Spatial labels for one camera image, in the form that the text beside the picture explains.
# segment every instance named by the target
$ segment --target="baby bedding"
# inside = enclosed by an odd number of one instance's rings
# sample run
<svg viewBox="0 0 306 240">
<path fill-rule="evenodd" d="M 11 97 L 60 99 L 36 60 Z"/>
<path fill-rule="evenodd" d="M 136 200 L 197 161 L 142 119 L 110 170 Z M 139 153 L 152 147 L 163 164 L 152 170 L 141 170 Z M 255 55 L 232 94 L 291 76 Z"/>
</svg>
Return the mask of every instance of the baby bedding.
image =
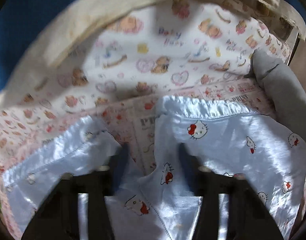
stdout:
<svg viewBox="0 0 306 240">
<path fill-rule="evenodd" d="M 254 84 L 240 85 L 249 72 L 251 55 L 254 49 L 264 48 L 269 55 L 286 60 L 289 48 L 269 34 L 262 22 L 228 10 L 235 6 L 242 3 L 223 0 L 219 6 L 170 0 L 136 10 L 74 47 L 57 69 L 41 72 L 45 76 L 37 86 L 25 82 L 29 75 L 22 73 L 22 85 L 14 92 L 16 102 L 7 102 L 10 107 L 0 111 L 0 172 L 25 160 L 31 147 L 36 149 L 42 141 L 53 138 L 54 132 L 67 130 L 76 116 L 107 103 L 119 102 L 123 107 L 121 100 L 127 98 L 173 94 L 177 89 L 203 85 L 209 89 L 186 93 L 208 99 L 231 98 L 237 93 L 235 100 L 260 108 L 261 98 L 259 102 L 257 98 L 239 98 L 254 89 Z M 238 81 L 212 85 L 230 80 Z M 152 98 L 141 104 L 149 111 L 155 102 Z M 149 174 L 156 167 L 153 155 L 148 154 L 153 152 L 154 121 L 144 118 L 136 127 L 126 122 L 126 112 L 114 106 L 101 117 L 111 125 L 118 141 L 133 140 L 132 157 Z M 139 146 L 135 138 L 146 127 L 151 132 Z M 6 224 L 19 238 L 21 231 L 4 188 L 1 199 Z"/>
<path fill-rule="evenodd" d="M 275 117 L 272 103 L 267 100 L 265 93 L 252 79 L 207 84 L 195 88 L 170 91 L 169 93 L 205 100 L 229 99 L 258 109 L 261 113 L 273 118 Z M 81 116 L 88 114 L 102 118 L 105 121 L 105 125 L 108 127 L 108 131 L 114 136 L 116 141 L 119 143 L 129 143 L 131 157 L 136 165 L 134 169 L 140 170 L 140 177 L 143 176 L 143 174 L 148 175 L 152 173 L 157 165 L 154 158 L 155 112 L 156 103 L 160 96 L 162 96 L 162 94 L 152 94 L 109 105 L 101 104 L 95 109 L 54 119 L 30 133 L 29 139 L 21 142 L 21 145 L 18 145 L 18 141 L 16 141 L 15 137 L 12 139 L 13 148 L 7 148 L 7 151 L 13 155 L 11 157 L 8 155 L 3 156 L 3 153 L 0 152 L 0 163 L 3 162 L 4 164 L 4 166 L 0 166 L 0 185 L 4 185 L 1 176 L 4 174 L 5 170 L 21 165 L 21 163 L 37 149 L 42 148 L 44 144 L 47 144 L 54 137 L 62 134 L 63 131 L 66 131 L 71 125 L 74 125 Z M 8 116 L 1 114 L 0 123 L 9 119 L 9 114 L 10 113 L 8 113 Z M 7 196 L 8 190 L 1 186 L 0 194 L 6 225 L 12 235 L 18 239 L 21 237 L 23 231 L 19 229 L 17 220 L 14 217 L 13 209 L 10 206 Z M 30 205 L 29 208 L 25 208 L 23 214 L 28 216 L 27 220 L 30 219 L 31 212 L 36 208 L 36 205 Z"/>
<path fill-rule="evenodd" d="M 185 142 L 190 153 L 216 173 L 244 173 L 288 238 L 305 181 L 305 142 L 270 117 L 238 102 L 165 96 L 156 104 L 155 170 L 142 176 L 130 160 L 121 188 L 114 197 L 106 199 L 117 239 L 192 237 L 201 199 L 192 196 L 185 182 L 177 159 L 180 142 Z M 87 116 L 24 162 L 8 169 L 3 181 L 19 230 L 25 229 L 63 172 L 90 172 L 105 164 L 116 146 L 103 124 Z M 87 196 L 80 196 L 82 206 L 86 202 Z M 219 239 L 225 239 L 225 196 L 220 205 Z M 82 216 L 82 232 L 86 225 Z"/>
</svg>

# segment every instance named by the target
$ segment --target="stitching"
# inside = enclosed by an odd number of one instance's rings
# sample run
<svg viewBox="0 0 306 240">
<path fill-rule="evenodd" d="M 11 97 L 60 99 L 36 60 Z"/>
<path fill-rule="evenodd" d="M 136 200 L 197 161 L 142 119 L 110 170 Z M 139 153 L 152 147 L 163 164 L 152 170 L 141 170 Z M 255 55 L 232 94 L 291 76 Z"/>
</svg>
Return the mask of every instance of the stitching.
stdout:
<svg viewBox="0 0 306 240">
<path fill-rule="evenodd" d="M 222 118 L 225 118 L 225 117 L 233 117 L 233 116 L 239 116 L 239 115 L 244 115 L 244 114 L 252 114 L 252 115 L 264 115 L 264 116 L 268 116 L 267 114 L 262 114 L 262 113 L 256 113 L 256 112 L 241 112 L 241 113 L 238 113 L 238 114 L 227 114 L 227 115 L 222 115 L 220 117 L 213 117 L 213 118 L 205 118 L 204 116 L 201 116 L 201 117 L 187 117 L 187 116 L 183 116 L 183 115 L 180 115 L 180 114 L 169 114 L 169 113 L 162 113 L 163 115 L 173 115 L 173 116 L 176 116 L 176 117 L 181 117 L 181 118 L 187 118 L 187 119 L 202 119 L 202 120 L 217 120 L 217 119 L 222 119 Z"/>
<path fill-rule="evenodd" d="M 155 209 L 155 207 L 154 207 L 154 206 L 151 204 L 151 202 L 149 202 L 149 200 L 145 197 L 145 195 L 143 194 L 143 192 L 142 192 L 141 189 L 140 189 L 140 191 L 141 191 L 143 197 L 145 198 L 145 201 L 146 201 L 146 202 L 153 208 L 153 210 L 155 211 L 155 213 L 156 213 L 158 219 L 159 219 L 160 222 L 162 223 L 162 226 L 163 226 L 163 228 L 164 228 L 164 230 L 165 230 L 167 236 L 168 236 L 171 240 L 173 240 L 173 238 L 171 237 L 170 233 L 168 232 L 168 230 L 167 230 L 167 228 L 166 228 L 164 222 L 163 222 L 162 219 L 160 218 L 160 215 L 158 214 L 158 212 L 157 212 L 157 210 Z"/>
</svg>

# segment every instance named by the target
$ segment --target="teddy bear print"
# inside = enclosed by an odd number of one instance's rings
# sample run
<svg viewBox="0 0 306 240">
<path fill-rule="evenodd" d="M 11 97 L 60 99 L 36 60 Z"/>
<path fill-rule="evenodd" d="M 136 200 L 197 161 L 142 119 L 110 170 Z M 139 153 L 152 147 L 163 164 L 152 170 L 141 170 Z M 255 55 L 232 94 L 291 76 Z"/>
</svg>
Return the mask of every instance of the teddy bear print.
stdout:
<svg viewBox="0 0 306 240">
<path fill-rule="evenodd" d="M 173 174 L 172 174 L 172 166 L 169 163 L 164 164 L 164 168 L 162 171 L 162 178 L 160 180 L 160 184 L 169 184 L 173 181 Z"/>
<path fill-rule="evenodd" d="M 257 41 L 254 40 L 253 35 L 248 37 L 245 41 L 246 44 L 248 44 L 252 49 L 254 49 L 257 46 Z"/>
<path fill-rule="evenodd" d="M 155 88 L 157 88 L 157 84 L 148 85 L 146 82 L 137 82 L 136 91 L 140 95 L 149 95 L 155 92 Z"/>
<path fill-rule="evenodd" d="M 76 68 L 73 70 L 72 74 L 72 85 L 73 86 L 85 86 L 89 83 L 83 70 Z"/>
<path fill-rule="evenodd" d="M 212 39 L 218 39 L 223 35 L 221 29 L 211 24 L 211 19 L 209 18 L 202 21 L 200 25 L 198 25 L 198 29 Z"/>
<path fill-rule="evenodd" d="M 146 204 L 137 197 L 137 195 L 134 195 L 128 201 L 126 201 L 124 206 L 139 216 L 148 214 L 150 210 L 150 208 L 148 208 Z"/>
<path fill-rule="evenodd" d="M 215 78 L 210 78 L 209 75 L 204 74 L 204 75 L 200 78 L 200 83 L 201 83 L 202 85 L 205 85 L 205 84 L 207 84 L 207 83 L 209 83 L 209 82 L 214 81 L 214 79 L 215 79 Z"/>
<path fill-rule="evenodd" d="M 266 46 L 270 45 L 271 42 L 272 42 L 272 37 L 269 36 L 268 39 L 267 39 L 266 42 L 265 42 Z"/>
<path fill-rule="evenodd" d="M 201 139 L 207 133 L 207 126 L 201 120 L 190 125 L 187 128 L 188 134 L 195 140 Z"/>
<path fill-rule="evenodd" d="M 274 47 L 274 44 L 270 46 L 270 52 L 273 54 L 276 53 L 276 48 Z"/>
<path fill-rule="evenodd" d="M 180 19 L 185 19 L 190 15 L 189 7 L 189 3 L 185 0 L 173 0 L 172 12 Z"/>
<path fill-rule="evenodd" d="M 123 32 L 125 34 L 137 34 L 143 30 L 143 27 L 144 23 L 140 19 L 129 15 L 108 25 L 106 29 L 117 33 Z"/>
<path fill-rule="evenodd" d="M 261 20 L 257 20 L 258 21 L 258 25 L 261 28 L 262 31 L 267 30 L 266 25 L 261 21 Z"/>
<path fill-rule="evenodd" d="M 101 97 L 98 97 L 97 100 L 94 101 L 95 106 L 99 106 L 99 105 L 101 105 L 101 104 L 106 104 L 106 103 L 108 103 L 108 102 L 109 102 L 108 99 L 106 99 L 106 98 L 101 98 Z"/>
<path fill-rule="evenodd" d="M 291 182 L 289 182 L 289 181 L 288 181 L 288 182 L 284 181 L 284 182 L 283 182 L 283 186 L 282 186 L 282 192 L 283 192 L 284 194 L 288 193 L 288 192 L 290 191 L 291 186 L 292 186 L 292 183 L 291 183 Z"/>
<path fill-rule="evenodd" d="M 170 58 L 167 56 L 161 56 L 155 61 L 155 67 L 151 70 L 151 73 L 161 74 L 168 71 Z"/>
<path fill-rule="evenodd" d="M 31 103 L 33 101 L 34 101 L 34 99 L 30 94 L 26 94 L 26 96 L 23 98 L 24 103 Z"/>
<path fill-rule="evenodd" d="M 236 25 L 236 33 L 237 34 L 243 34 L 246 30 L 247 24 L 245 22 L 245 20 L 241 20 L 239 21 L 238 25 Z"/>
<path fill-rule="evenodd" d="M 229 61 L 226 61 L 224 63 L 224 65 L 220 65 L 220 64 L 212 64 L 209 69 L 211 70 L 216 70 L 216 71 L 227 71 L 229 70 L 231 64 Z"/>
</svg>

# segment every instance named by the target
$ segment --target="hello kitty face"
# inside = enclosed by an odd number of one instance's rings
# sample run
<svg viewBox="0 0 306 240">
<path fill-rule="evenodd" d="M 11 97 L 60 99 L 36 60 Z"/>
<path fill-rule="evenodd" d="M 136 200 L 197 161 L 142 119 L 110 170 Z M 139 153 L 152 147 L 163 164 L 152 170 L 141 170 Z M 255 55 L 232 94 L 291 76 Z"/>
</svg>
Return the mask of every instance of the hello kitty face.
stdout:
<svg viewBox="0 0 306 240">
<path fill-rule="evenodd" d="M 84 141 L 89 141 L 94 137 L 94 134 L 91 132 L 84 133 Z"/>
<path fill-rule="evenodd" d="M 282 192 L 283 192 L 284 194 L 286 194 L 287 192 L 290 191 L 291 186 L 292 186 L 292 183 L 291 183 L 291 182 L 289 182 L 289 181 L 288 181 L 288 182 L 284 181 L 284 182 L 283 182 L 283 187 L 282 187 Z"/>
<path fill-rule="evenodd" d="M 124 205 L 127 209 L 131 209 L 137 215 L 141 216 L 144 214 L 148 214 L 150 208 L 147 208 L 146 204 L 141 201 L 137 195 L 131 197 L 128 201 L 126 201 Z"/>
<path fill-rule="evenodd" d="M 234 175 L 229 175 L 227 172 L 223 174 L 226 177 L 234 177 Z"/>
<path fill-rule="evenodd" d="M 160 184 L 163 185 L 164 183 L 168 184 L 173 181 L 173 174 L 172 174 L 172 166 L 169 163 L 164 164 L 162 178 L 160 180 Z"/>
<path fill-rule="evenodd" d="M 251 153 L 253 154 L 255 152 L 256 149 L 256 144 L 253 142 L 253 140 L 251 138 L 249 138 L 248 136 L 246 136 L 246 140 L 247 140 L 247 146 L 249 147 Z"/>
<path fill-rule="evenodd" d="M 266 205 L 266 202 L 268 200 L 267 194 L 261 191 L 257 194 L 257 196 L 259 197 L 260 200 L 262 200 L 263 204 Z"/>
<path fill-rule="evenodd" d="M 297 146 L 299 144 L 298 135 L 295 133 L 291 133 L 288 137 L 288 143 L 291 147 Z"/>
<path fill-rule="evenodd" d="M 207 133 L 206 124 L 202 123 L 201 120 L 197 120 L 196 123 L 191 124 L 187 128 L 188 134 L 192 136 L 195 140 L 202 138 Z"/>
</svg>

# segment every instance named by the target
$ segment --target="pink heart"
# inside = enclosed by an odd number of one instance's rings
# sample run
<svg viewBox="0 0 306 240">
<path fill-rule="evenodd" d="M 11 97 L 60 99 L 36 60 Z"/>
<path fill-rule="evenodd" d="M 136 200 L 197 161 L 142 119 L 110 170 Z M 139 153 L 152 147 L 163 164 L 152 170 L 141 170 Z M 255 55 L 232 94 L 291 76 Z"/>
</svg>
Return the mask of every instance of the pink heart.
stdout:
<svg viewBox="0 0 306 240">
<path fill-rule="evenodd" d="M 112 80 L 108 80 L 105 83 L 98 83 L 95 87 L 99 92 L 104 94 L 113 93 L 117 90 L 116 84 Z"/>
<path fill-rule="evenodd" d="M 181 73 L 174 73 L 171 77 L 171 82 L 176 86 L 184 85 L 188 80 L 188 71 L 183 71 Z"/>
<path fill-rule="evenodd" d="M 139 59 L 136 62 L 136 68 L 141 73 L 147 73 L 150 72 L 155 66 L 155 61 L 152 59 Z"/>
</svg>

